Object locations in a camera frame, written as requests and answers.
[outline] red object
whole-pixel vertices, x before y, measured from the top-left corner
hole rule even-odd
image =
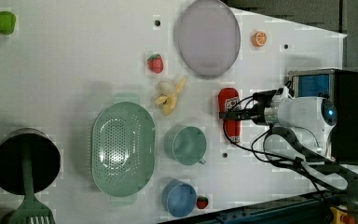
[[[224,88],[219,92],[218,99],[220,112],[227,112],[240,100],[240,97],[234,88]],[[239,120],[227,120],[226,130],[231,141],[240,142],[241,122]]]
[[[206,208],[206,206],[208,206],[208,199],[205,197],[199,197],[197,199],[197,207],[199,209],[204,209]]]
[[[164,69],[164,64],[162,63],[161,55],[154,54],[147,59],[147,65],[149,65],[150,70],[154,73],[160,74]]]
[[[345,224],[356,224],[356,220],[354,219],[354,217],[350,217],[346,215],[341,217],[341,221]]]

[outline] mug handle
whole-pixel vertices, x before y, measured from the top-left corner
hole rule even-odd
[[[199,161],[199,163],[202,164],[202,165],[205,164],[205,162],[206,162],[206,160],[203,159],[203,158],[201,158],[201,160]]]

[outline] toy orange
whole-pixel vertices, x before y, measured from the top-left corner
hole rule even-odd
[[[256,47],[263,47],[267,42],[267,35],[264,32],[257,32],[252,36],[252,43]]]

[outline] green colander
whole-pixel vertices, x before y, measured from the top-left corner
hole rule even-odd
[[[155,124],[136,95],[119,94],[92,131],[92,176],[113,205],[128,205],[154,170]]]

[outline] white table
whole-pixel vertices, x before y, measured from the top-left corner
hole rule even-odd
[[[239,58],[221,77],[203,80],[186,66],[174,41],[176,23],[192,2],[0,0],[0,10],[18,15],[15,33],[0,36],[0,141],[19,128],[33,127],[60,149],[58,178],[37,194],[53,210],[57,223],[172,220],[160,202],[160,193],[172,178],[190,183],[209,198],[207,209],[196,208],[191,216],[314,191],[304,177],[263,164],[227,144],[217,116],[217,93],[234,87],[240,96],[247,96],[279,88],[289,70],[341,68],[344,35],[232,9],[241,28]],[[159,28],[154,26],[156,19],[161,20]],[[268,34],[261,49],[250,41],[256,30]],[[145,64],[152,52],[161,53],[166,65],[158,76]],[[188,81],[178,106],[165,117],[153,104],[156,85],[182,76]],[[112,207],[90,172],[92,124],[117,92],[140,96],[157,134],[152,179],[128,207]],[[187,167],[163,151],[164,134],[181,122],[207,134],[205,165]],[[241,141],[249,146],[264,131],[244,121]],[[0,217],[21,202],[21,196],[0,189]]]

